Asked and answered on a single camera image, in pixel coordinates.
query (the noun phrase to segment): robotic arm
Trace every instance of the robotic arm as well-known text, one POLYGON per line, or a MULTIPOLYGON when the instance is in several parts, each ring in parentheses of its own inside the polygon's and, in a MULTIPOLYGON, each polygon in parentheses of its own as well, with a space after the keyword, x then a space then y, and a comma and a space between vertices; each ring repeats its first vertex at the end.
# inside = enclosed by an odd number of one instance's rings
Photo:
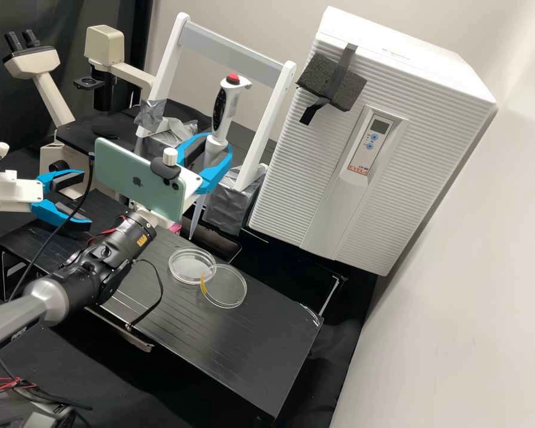
POLYGON ((40 322, 55 325, 78 309, 106 302, 155 237, 140 214, 121 216, 113 232, 28 283, 22 297, 0 305, 0 348, 40 322))

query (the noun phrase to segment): black cable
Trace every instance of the black cable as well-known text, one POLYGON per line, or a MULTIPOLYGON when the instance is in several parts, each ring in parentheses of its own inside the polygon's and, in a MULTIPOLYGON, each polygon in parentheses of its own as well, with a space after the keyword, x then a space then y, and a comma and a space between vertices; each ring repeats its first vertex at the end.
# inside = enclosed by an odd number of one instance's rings
POLYGON ((14 290, 12 291, 12 294, 10 294, 10 297, 8 298, 8 301, 11 301, 14 296, 16 295, 16 293, 18 292, 18 290, 20 289, 20 287, 22 286, 22 284, 24 283, 24 280, 26 279, 26 277, 28 276, 28 273, 30 273, 30 270, 32 269, 32 267, 34 266, 34 264, 36 263, 36 260, 37 258, 40 256, 40 254, 42 254, 42 252, 44 251, 44 249, 46 248, 46 246, 49 244, 49 242, 53 239, 54 236, 56 236, 58 234, 58 232, 63 229, 63 227, 69 223, 69 221, 71 220, 71 218, 75 215, 75 213, 77 213, 79 211, 79 209, 81 208, 81 206, 83 205, 83 203, 85 202, 85 199, 87 197, 87 195, 89 194, 89 190, 91 189, 91 181, 93 180, 93 160, 94 160, 94 156, 92 153, 89 153, 89 179, 87 180, 87 187, 85 188, 85 192, 83 193, 83 196, 81 197, 81 200, 77 203, 77 206, 73 209, 73 211, 71 212, 71 214, 68 216, 67 219, 65 219, 63 221, 62 224, 60 224, 51 234, 50 236, 48 236, 48 239, 46 239, 46 241, 42 244, 42 246, 40 247, 40 249, 37 251, 37 253, 34 255, 34 258, 31 260, 31 262, 28 264, 28 266, 26 267, 26 270, 24 271, 24 273, 22 274, 22 277, 20 278, 20 280, 18 281, 18 283, 16 284, 16 287, 14 287, 14 290))
POLYGON ((155 274, 156 274, 156 279, 159 281, 159 287, 160 287, 160 297, 159 299, 153 303, 145 312, 143 312, 141 315, 139 315, 138 317, 136 317, 133 321, 131 321, 130 323, 128 323, 125 327, 127 328, 128 331, 131 331, 134 327, 135 324, 137 324, 138 322, 142 321, 148 314, 150 314, 158 305, 159 303, 161 302, 162 300, 162 295, 165 293, 165 288, 163 287, 162 285, 162 280, 161 280, 161 276, 159 275, 159 271, 156 269, 156 266, 153 265, 153 263, 151 263, 150 261, 146 260, 146 259, 137 259, 135 260, 135 263, 136 262, 145 262, 145 263, 148 263, 150 264, 153 269, 155 270, 155 274))

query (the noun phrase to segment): digital display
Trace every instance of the digital display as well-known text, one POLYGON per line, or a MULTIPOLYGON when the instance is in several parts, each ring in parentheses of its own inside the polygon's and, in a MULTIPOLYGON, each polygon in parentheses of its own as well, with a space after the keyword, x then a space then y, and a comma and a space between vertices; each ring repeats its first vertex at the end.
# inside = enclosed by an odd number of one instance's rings
POLYGON ((386 131, 388 130, 388 123, 375 120, 370 126, 370 130, 381 134, 386 134, 386 131))

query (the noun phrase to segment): black curtain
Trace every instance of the black curtain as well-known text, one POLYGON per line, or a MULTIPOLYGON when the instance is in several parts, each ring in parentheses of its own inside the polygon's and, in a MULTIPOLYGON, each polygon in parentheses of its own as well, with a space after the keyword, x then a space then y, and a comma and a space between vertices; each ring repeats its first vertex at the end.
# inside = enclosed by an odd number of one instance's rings
MULTIPOLYGON (((0 0, 0 141, 12 149, 44 141, 53 132, 48 111, 31 80, 15 79, 2 63, 10 50, 4 33, 32 29, 44 45, 58 51, 60 66, 51 74, 76 118, 93 114, 92 93, 78 90, 73 80, 89 73, 83 56, 85 33, 88 26, 107 24, 125 34, 125 60, 131 60, 132 35, 136 39, 133 55, 136 67, 143 66, 150 17, 150 1, 144 0, 0 0), (146 16, 136 16, 138 11, 146 16)), ((114 108, 128 105, 125 82, 115 88, 114 108)))

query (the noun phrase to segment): petri dish lid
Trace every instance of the petri dish lid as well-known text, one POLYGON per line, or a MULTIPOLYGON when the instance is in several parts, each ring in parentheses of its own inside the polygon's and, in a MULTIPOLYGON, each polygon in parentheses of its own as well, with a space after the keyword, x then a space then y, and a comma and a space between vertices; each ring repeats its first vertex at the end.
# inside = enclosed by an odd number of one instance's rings
POLYGON ((232 309, 238 307, 248 291, 246 280, 230 265, 217 264, 210 268, 213 276, 200 283, 202 294, 214 305, 232 309))
POLYGON ((176 250, 168 259, 172 276, 180 282, 191 285, 199 285, 203 275, 205 282, 213 277, 212 266, 215 263, 214 257, 208 251, 194 247, 176 250))

